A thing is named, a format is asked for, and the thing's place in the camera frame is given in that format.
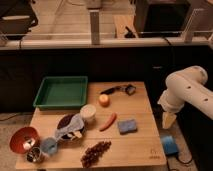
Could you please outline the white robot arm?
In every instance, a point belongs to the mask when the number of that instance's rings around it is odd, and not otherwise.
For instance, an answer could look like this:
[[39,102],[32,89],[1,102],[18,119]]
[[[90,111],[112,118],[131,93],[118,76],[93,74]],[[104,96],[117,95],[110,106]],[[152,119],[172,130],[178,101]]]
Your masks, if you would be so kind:
[[191,66],[169,74],[165,80],[166,89],[158,104],[164,110],[162,127],[169,129],[175,122],[176,114],[185,103],[193,105],[213,120],[213,91],[205,87],[208,74],[200,66]]

